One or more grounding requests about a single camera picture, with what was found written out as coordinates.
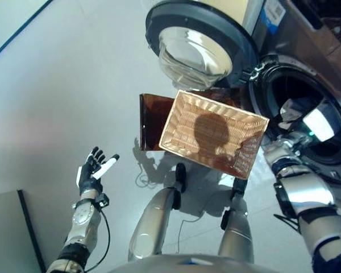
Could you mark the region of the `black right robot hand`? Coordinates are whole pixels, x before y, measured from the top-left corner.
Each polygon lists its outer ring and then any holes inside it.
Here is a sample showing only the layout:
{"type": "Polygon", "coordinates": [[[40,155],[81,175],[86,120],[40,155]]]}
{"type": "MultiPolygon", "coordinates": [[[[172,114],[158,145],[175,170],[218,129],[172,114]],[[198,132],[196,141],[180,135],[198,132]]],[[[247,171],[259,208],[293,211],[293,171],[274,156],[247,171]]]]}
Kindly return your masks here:
{"type": "Polygon", "coordinates": [[[293,126],[293,130],[304,138],[306,146],[326,142],[335,136],[333,126],[317,107],[303,113],[293,126]]]}

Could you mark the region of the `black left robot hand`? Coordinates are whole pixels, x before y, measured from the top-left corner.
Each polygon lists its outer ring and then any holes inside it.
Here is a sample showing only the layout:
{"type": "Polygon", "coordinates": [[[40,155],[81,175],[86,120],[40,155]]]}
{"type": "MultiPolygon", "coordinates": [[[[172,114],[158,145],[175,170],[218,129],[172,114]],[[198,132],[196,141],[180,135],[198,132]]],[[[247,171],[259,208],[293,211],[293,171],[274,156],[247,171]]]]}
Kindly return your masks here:
{"type": "Polygon", "coordinates": [[[101,178],[119,158],[118,154],[114,154],[107,159],[99,147],[94,147],[86,157],[84,164],[79,166],[77,171],[76,185],[79,188],[80,195],[90,190],[95,190],[98,195],[101,194],[103,191],[101,178]]]}

